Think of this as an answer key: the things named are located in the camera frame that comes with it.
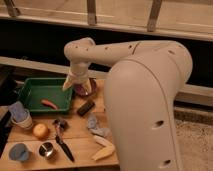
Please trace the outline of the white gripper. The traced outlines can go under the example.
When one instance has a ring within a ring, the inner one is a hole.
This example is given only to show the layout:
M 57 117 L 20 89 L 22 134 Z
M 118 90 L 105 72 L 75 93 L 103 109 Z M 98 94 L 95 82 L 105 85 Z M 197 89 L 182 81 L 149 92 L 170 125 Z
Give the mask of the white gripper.
M 79 62 L 70 64 L 68 76 L 63 84 L 62 90 L 65 91 L 72 86 L 72 84 L 82 84 L 83 89 L 87 94 L 92 92 L 90 80 L 88 80 L 88 62 Z

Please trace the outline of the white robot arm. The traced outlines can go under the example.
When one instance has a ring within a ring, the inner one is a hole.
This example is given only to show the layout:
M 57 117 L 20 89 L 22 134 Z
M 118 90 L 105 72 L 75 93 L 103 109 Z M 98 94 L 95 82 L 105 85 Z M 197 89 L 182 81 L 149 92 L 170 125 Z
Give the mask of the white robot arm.
M 66 88 L 88 78 L 91 63 L 108 65 L 104 102 L 121 171 L 183 171 L 173 103 L 192 72 L 192 58 L 176 41 L 97 45 L 90 38 L 64 47 Z

